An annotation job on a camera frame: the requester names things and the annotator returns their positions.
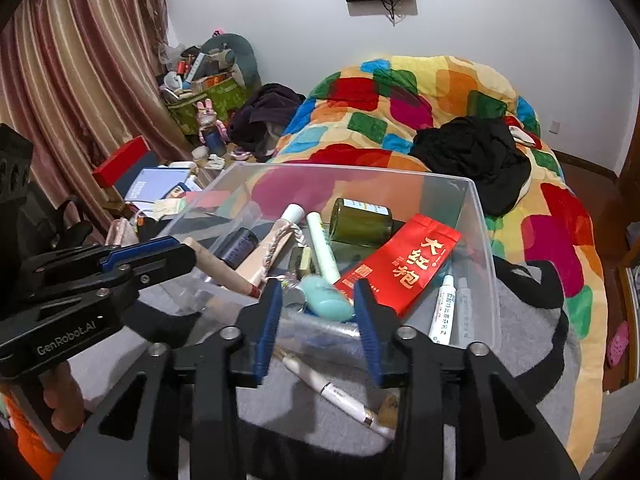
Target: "black chair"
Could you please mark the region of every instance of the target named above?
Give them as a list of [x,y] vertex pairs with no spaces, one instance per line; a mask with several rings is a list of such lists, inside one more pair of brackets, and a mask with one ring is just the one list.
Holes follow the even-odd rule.
[[[64,215],[71,203],[76,206],[80,221],[66,229]],[[40,186],[35,182],[28,183],[26,202],[18,213],[17,231],[21,260],[53,250],[82,245],[93,230],[94,226],[86,219],[84,206],[77,196],[69,196],[55,208]]]

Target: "braided rope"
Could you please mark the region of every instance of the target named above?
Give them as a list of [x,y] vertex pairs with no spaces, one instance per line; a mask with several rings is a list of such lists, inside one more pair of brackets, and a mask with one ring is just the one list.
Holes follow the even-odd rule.
[[[273,241],[269,244],[267,249],[267,253],[264,255],[262,259],[262,281],[267,280],[267,274],[269,273],[269,269],[271,269],[271,264],[273,263],[273,257],[276,252],[276,248],[278,244],[282,241],[282,239],[289,233],[289,231],[293,231],[293,235],[296,238],[296,243],[298,247],[305,247],[305,235],[302,232],[302,229],[298,227],[297,224],[293,224],[292,222],[288,222],[286,225],[283,225],[280,229],[276,231],[275,236],[273,237]],[[284,279],[285,276],[276,276],[277,279]]]

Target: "plastic bag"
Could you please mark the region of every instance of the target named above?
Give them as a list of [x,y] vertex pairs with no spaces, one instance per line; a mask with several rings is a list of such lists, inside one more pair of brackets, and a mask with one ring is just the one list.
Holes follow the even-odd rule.
[[178,62],[182,59],[180,53],[187,48],[180,43],[178,46],[169,46],[165,43],[158,47],[158,59],[164,64],[166,69],[171,72],[178,69]]

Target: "red tea package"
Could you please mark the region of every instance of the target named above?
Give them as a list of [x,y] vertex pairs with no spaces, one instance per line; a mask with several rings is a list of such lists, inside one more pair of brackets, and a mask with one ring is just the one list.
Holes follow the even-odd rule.
[[334,283],[334,287],[352,300],[355,283],[367,278],[378,303],[390,306],[402,316],[458,240],[460,233],[455,229],[416,214],[391,240]]

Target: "wooden door frame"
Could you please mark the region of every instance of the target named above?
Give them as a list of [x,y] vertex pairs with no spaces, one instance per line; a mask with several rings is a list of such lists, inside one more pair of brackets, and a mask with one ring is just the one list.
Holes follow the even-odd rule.
[[636,115],[636,127],[634,128],[634,134],[631,137],[631,143],[629,144],[628,152],[626,152],[626,159],[620,176],[618,177],[618,189],[624,196],[624,190],[629,190],[630,181],[635,177],[632,173],[633,161],[636,160],[640,165],[640,102],[638,103],[638,113]]
[[629,326],[629,368],[628,380],[630,383],[638,380],[639,359],[638,359],[638,311],[636,310],[637,297],[636,284],[633,279],[633,268],[640,264],[640,239],[636,241],[631,250],[626,254],[618,265],[617,279],[620,280],[623,297],[623,307],[625,309],[626,322]]

